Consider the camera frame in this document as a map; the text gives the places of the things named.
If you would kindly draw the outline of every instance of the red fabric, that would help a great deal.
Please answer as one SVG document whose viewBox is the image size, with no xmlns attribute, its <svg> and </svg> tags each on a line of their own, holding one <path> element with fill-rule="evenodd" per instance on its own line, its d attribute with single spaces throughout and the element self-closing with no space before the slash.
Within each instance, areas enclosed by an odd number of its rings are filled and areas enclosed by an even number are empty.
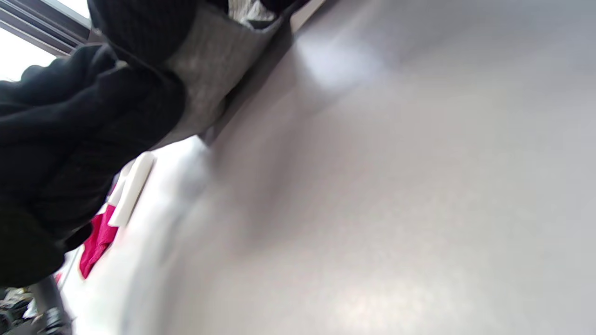
<svg viewBox="0 0 596 335">
<path fill-rule="evenodd" d="M 115 206 L 109 204 L 105 209 L 105 213 L 95 215 L 91 221 L 91 224 L 93 225 L 93 233 L 91 233 L 89 239 L 84 243 L 85 250 L 80 257 L 79 264 L 80 273 L 83 275 L 83 278 L 89 276 L 95 263 L 97 263 L 110 244 L 114 241 L 114 238 L 116 238 L 118 227 L 108 226 L 108 221 L 110 221 L 115 209 Z"/>
</svg>

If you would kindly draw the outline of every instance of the black jacket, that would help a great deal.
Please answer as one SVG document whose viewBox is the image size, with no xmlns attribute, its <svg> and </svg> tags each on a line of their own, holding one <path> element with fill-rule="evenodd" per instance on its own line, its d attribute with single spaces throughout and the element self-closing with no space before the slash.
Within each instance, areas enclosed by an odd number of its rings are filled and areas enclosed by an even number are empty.
<svg viewBox="0 0 596 335">
<path fill-rule="evenodd" d="M 0 82 L 0 286 L 56 271 L 114 175 L 178 122 L 177 77 L 115 64 L 107 46 L 85 46 Z"/>
</svg>

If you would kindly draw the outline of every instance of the gray surface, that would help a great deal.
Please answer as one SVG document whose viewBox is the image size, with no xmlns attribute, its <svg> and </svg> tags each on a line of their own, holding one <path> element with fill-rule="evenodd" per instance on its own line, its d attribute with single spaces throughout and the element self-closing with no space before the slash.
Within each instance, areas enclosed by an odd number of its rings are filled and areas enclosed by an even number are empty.
<svg viewBox="0 0 596 335">
<path fill-rule="evenodd" d="M 139 201 L 122 333 L 593 334 L 595 7 L 324 5 Z"/>
</svg>

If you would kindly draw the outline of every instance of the window frame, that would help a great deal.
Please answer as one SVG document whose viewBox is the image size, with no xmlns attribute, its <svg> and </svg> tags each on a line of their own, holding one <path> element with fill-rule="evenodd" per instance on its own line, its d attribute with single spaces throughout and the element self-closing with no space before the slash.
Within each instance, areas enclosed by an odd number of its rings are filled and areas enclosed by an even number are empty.
<svg viewBox="0 0 596 335">
<path fill-rule="evenodd" d="M 90 20 L 55 0 L 0 0 L 0 27 L 55 55 L 89 39 Z"/>
</svg>

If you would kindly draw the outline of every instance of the window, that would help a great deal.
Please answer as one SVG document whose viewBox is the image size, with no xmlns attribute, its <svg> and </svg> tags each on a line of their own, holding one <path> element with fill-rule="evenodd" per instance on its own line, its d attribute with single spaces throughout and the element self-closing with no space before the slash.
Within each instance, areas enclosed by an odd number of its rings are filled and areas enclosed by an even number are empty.
<svg viewBox="0 0 596 335">
<path fill-rule="evenodd" d="M 77 12 L 84 18 L 90 18 L 86 0 L 58 0 L 60 3 Z"/>
<path fill-rule="evenodd" d="M 18 81 L 31 65 L 47 66 L 56 56 L 0 29 L 0 80 Z"/>
<path fill-rule="evenodd" d="M 54 56 L 87 41 L 88 17 L 85 0 L 0 0 L 0 28 Z"/>
</svg>

